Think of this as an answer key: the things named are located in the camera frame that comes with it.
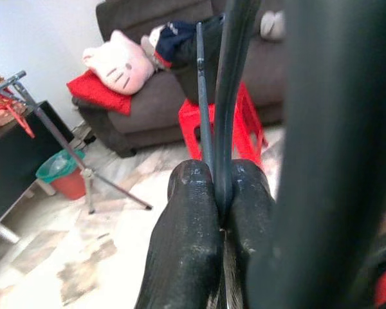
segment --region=dark gray sofa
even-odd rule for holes
[[[280,10],[282,0],[263,1],[257,13],[243,81],[247,85],[264,126],[282,120],[284,99],[284,47],[259,35],[262,14]],[[155,26],[171,20],[197,21],[220,14],[225,0],[110,0],[100,3],[96,16],[103,40],[115,29],[137,43]],[[148,145],[182,140],[178,110],[185,95],[175,76],[161,71],[132,97],[131,115],[125,116],[73,98],[80,114],[96,136],[121,157]]]

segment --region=marble floor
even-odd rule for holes
[[[284,130],[267,128],[266,137],[270,146],[262,159],[275,196]],[[3,220],[21,240],[11,245],[0,239],[0,308],[133,308],[151,231],[167,204],[170,173],[186,159],[184,143],[143,149],[125,159],[98,141],[87,146],[87,163],[153,210],[100,182],[93,215],[84,198],[68,201],[34,190]]]

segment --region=metal tripod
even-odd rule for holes
[[[50,131],[50,133],[55,137],[57,142],[73,157],[73,159],[76,161],[78,167],[81,169],[81,175],[84,179],[84,183],[86,186],[86,203],[89,207],[89,214],[92,214],[95,212],[95,207],[93,205],[93,179],[98,178],[99,180],[103,181],[104,183],[108,184],[112,188],[116,189],[120,193],[124,194],[126,197],[134,200],[135,202],[139,203],[144,207],[145,210],[150,211],[152,209],[152,206],[146,203],[145,201],[142,201],[141,199],[137,198],[133,194],[127,192],[125,189],[119,187],[115,183],[111,182],[110,180],[106,179],[102,175],[100,175],[97,171],[87,166],[83,160],[74,152],[74,150],[69,145],[68,141],[64,138],[63,134],[57,129],[55,124],[49,119],[49,117],[45,114],[45,112],[40,108],[40,105],[34,101],[32,96],[28,93],[27,89],[21,84],[19,81],[22,77],[26,76],[25,71],[20,71],[19,73],[13,75],[9,79],[5,80],[4,82],[0,83],[0,94],[9,97],[13,100],[16,100],[25,106],[31,107],[33,109],[33,112],[39,117],[41,122],[47,127],[47,129]],[[17,92],[20,94],[20,96],[23,98],[22,100],[15,95],[5,91],[5,89],[9,86],[13,86]]]

